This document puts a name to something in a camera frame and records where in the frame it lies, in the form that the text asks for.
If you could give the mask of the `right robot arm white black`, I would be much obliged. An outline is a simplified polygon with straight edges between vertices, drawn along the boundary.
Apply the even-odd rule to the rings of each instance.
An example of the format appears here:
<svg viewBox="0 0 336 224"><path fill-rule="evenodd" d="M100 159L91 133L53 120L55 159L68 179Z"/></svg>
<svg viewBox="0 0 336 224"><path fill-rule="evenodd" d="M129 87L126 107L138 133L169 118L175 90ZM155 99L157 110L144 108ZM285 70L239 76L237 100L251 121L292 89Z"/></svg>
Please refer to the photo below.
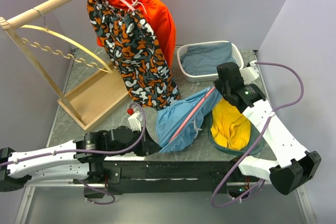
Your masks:
<svg viewBox="0 0 336 224"><path fill-rule="evenodd" d="M222 182L229 176L242 181L247 176L270 181L275 189L287 195L302 186L315 175L322 158L316 151L309 151L289 132L263 92L255 85L243 80L239 67L233 63L217 66L216 89L224 100L233 105L259 131L274 153L276 160L270 161L250 155L252 148L240 158L232 161L232 167Z"/></svg>

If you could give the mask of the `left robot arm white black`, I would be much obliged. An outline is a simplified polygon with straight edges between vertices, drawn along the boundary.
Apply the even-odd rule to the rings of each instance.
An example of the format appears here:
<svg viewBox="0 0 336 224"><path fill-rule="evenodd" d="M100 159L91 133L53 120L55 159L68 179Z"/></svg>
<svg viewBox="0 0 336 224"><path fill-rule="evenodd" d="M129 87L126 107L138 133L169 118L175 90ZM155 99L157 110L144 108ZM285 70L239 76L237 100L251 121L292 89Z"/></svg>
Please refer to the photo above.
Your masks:
<svg viewBox="0 0 336 224"><path fill-rule="evenodd" d="M1 149L1 191L58 179L83 180L89 184L103 181L107 174L103 162L108 156L134 153L144 157L161 147L147 130L120 126L109 131L89 132L63 144L30 152Z"/></svg>

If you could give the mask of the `light blue shorts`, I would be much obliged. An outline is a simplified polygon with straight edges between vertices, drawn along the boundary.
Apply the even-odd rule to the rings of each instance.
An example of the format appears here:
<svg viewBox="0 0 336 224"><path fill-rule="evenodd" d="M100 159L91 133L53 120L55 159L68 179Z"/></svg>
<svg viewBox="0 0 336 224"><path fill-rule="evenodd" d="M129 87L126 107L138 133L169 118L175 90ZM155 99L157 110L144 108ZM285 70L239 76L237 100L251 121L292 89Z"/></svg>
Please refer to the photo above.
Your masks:
<svg viewBox="0 0 336 224"><path fill-rule="evenodd" d="M222 99L222 95L216 88L183 127L179 135L170 143L169 140L209 88L195 93L188 98L179 100L168 108L158 112L155 130L158 137L158 144L161 147L160 153L179 152L194 142L202 130L201 126L204 122L204 117L207 116Z"/></svg>

